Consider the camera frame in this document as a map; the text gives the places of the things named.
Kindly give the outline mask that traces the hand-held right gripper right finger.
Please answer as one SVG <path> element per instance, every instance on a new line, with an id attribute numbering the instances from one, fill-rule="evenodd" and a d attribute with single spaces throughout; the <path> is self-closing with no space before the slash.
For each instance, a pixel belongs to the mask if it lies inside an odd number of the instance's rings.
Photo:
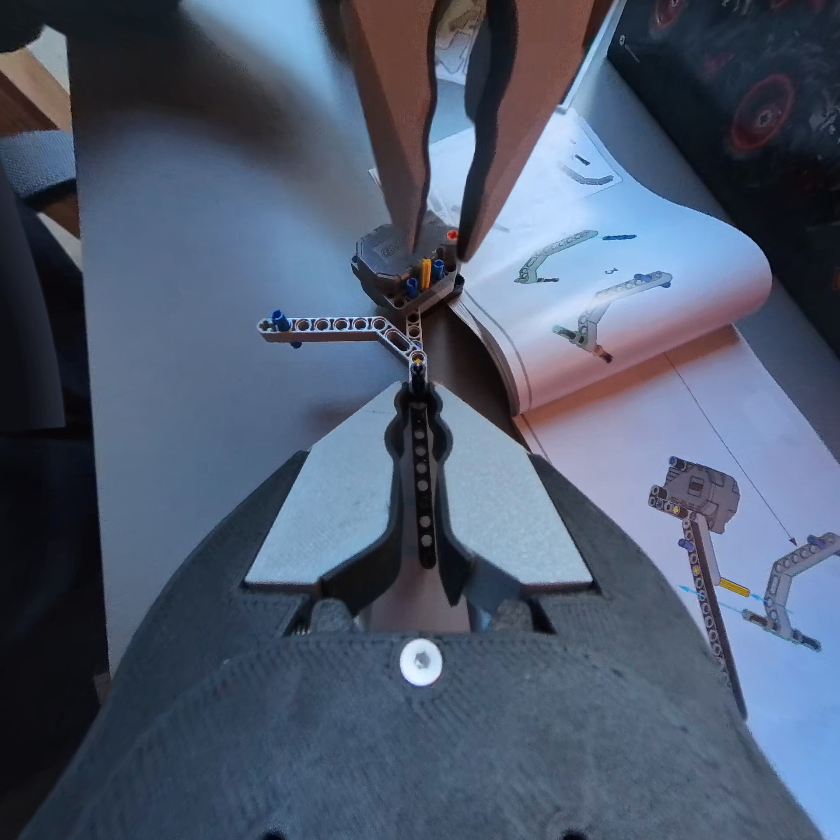
<path id="1" fill-rule="evenodd" d="M 508 599 L 590 589 L 528 450 L 448 388 L 434 386 L 429 400 L 437 564 L 450 604 L 487 624 Z"/>

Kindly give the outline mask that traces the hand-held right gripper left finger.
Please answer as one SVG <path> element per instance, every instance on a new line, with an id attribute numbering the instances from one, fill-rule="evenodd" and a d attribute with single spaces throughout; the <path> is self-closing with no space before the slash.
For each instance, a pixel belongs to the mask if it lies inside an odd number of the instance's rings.
<path id="1" fill-rule="evenodd" d="M 245 576 L 247 588 L 332 598 L 357 615 L 396 581 L 403 391 L 393 383 L 311 447 Z"/>

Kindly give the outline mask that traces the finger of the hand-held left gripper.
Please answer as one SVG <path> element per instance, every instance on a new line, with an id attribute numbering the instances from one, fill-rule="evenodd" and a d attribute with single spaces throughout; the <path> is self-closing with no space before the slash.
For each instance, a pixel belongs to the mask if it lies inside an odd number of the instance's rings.
<path id="1" fill-rule="evenodd" d="M 472 117 L 459 258 L 476 254 L 569 90 L 595 34 L 595 3 L 491 1 L 485 21 L 487 72 Z"/>
<path id="2" fill-rule="evenodd" d="M 438 2 L 344 1 L 341 20 L 385 204 L 414 252 L 431 177 Z"/>

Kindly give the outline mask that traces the long black lego beam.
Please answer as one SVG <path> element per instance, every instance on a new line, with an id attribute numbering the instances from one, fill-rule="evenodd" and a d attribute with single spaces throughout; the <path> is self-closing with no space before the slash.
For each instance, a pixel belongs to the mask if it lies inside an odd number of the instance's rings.
<path id="1" fill-rule="evenodd" d="M 434 483 L 429 459 L 431 444 L 427 418 L 427 361 L 419 350 L 412 353 L 408 365 L 408 391 L 417 554 L 421 566 L 430 571 L 437 564 Z"/>

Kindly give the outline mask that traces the grey angled lego beam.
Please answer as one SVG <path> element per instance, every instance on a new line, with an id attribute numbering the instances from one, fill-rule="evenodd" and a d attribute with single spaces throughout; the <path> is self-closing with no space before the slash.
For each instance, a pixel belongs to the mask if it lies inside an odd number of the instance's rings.
<path id="1" fill-rule="evenodd" d="M 407 317 L 402 328 L 383 316 L 288 318 L 292 321 L 290 331 L 272 331 L 270 317 L 258 321 L 257 331 L 267 342 L 296 347 L 315 342 L 378 342 L 407 365 L 416 350 L 427 361 L 421 318 L 415 313 Z"/>

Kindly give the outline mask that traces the white printed paper sheet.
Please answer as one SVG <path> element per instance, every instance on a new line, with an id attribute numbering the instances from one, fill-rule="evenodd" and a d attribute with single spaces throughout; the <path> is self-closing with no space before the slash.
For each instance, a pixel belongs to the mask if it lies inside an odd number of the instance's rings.
<path id="1" fill-rule="evenodd" d="M 485 16 L 485 1 L 451 1 L 437 24 L 435 72 L 464 86 L 472 49 Z"/>

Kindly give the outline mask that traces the dark printed cardboard box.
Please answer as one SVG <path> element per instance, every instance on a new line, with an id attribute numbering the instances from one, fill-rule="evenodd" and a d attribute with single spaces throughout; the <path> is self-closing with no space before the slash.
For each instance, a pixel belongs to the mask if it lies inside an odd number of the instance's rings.
<path id="1" fill-rule="evenodd" d="M 839 2 L 626 2 L 608 58 L 803 306 L 838 306 Z"/>

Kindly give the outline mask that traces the open instruction booklet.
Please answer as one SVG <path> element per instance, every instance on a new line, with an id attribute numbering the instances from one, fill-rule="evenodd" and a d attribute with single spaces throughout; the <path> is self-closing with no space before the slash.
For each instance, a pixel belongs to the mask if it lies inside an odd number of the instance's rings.
<path id="1" fill-rule="evenodd" d="M 656 562 L 700 622 L 679 520 L 648 504 L 672 457 L 738 486 L 711 538 L 749 725 L 838 838 L 838 554 L 794 574 L 763 628 L 775 562 L 838 535 L 838 463 L 732 327 L 770 293 L 735 227 L 636 182 L 573 110 L 553 116 L 452 309 L 505 378 L 515 424 Z"/>

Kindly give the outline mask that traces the grey fabric chair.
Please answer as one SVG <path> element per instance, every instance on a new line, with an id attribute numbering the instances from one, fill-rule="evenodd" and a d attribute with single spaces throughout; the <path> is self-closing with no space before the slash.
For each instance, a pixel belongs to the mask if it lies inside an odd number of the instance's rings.
<path id="1" fill-rule="evenodd" d="M 13 191 L 36 211 L 76 192 L 75 148 L 67 132 L 41 130 L 3 136 L 1 162 Z"/>

